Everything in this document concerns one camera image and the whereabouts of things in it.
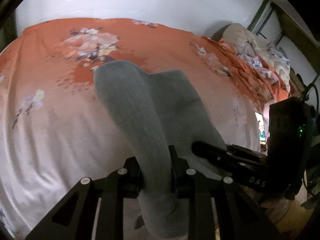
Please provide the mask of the beige crumpled quilt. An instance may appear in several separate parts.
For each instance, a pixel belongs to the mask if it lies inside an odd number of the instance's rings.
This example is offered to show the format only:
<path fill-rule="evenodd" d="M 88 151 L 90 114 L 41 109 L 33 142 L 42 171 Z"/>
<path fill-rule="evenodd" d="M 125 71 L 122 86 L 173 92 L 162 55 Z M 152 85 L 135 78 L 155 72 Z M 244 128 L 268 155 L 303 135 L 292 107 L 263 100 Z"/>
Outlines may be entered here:
<path fill-rule="evenodd" d="M 285 90 L 290 91 L 290 61 L 272 43 L 267 43 L 239 23 L 233 23 L 223 32 L 222 40 L 235 47 L 237 54 L 245 54 L 250 58 L 261 57 L 273 67 L 282 81 Z"/>

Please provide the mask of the yellow plush toy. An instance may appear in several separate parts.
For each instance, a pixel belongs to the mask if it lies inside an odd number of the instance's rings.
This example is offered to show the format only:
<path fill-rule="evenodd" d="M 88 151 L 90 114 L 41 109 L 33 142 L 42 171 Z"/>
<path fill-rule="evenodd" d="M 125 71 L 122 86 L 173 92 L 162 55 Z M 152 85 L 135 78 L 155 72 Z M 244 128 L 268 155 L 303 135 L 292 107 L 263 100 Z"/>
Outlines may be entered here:
<path fill-rule="evenodd" d="M 285 198 L 262 202 L 261 207 L 280 232 L 301 232 L 313 213 L 313 209 L 301 207 L 298 200 Z"/>

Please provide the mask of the grey-green pants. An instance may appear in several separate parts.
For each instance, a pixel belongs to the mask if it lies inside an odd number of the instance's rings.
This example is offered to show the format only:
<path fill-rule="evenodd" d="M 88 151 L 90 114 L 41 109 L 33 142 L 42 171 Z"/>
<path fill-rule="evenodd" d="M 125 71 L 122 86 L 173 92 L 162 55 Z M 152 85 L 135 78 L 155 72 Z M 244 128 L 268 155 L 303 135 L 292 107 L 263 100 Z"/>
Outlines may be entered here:
<path fill-rule="evenodd" d="M 191 151 L 195 141 L 225 149 L 200 96 L 180 70 L 147 73 L 130 61 L 97 68 L 94 85 L 101 104 L 127 139 L 145 180 L 138 200 L 147 230 L 160 239 L 188 231 L 188 203 L 170 191 L 174 146 L 180 158 L 208 178 L 216 168 Z"/>

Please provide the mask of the orange floral bed sheet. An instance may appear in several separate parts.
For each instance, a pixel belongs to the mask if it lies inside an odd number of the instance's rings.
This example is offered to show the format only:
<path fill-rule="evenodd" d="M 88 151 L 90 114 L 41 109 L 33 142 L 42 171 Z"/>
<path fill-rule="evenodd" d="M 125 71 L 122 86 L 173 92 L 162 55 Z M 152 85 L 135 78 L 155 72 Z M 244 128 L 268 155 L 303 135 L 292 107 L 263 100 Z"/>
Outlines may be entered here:
<path fill-rule="evenodd" d="M 94 71 L 127 60 L 182 71 L 228 144 L 259 150 L 256 113 L 287 99 L 288 76 L 261 55 L 262 74 L 235 40 L 131 19 L 70 18 L 26 28 L 1 52 L 1 221 L 27 234 L 83 176 L 107 175 L 132 155 L 94 89 Z"/>

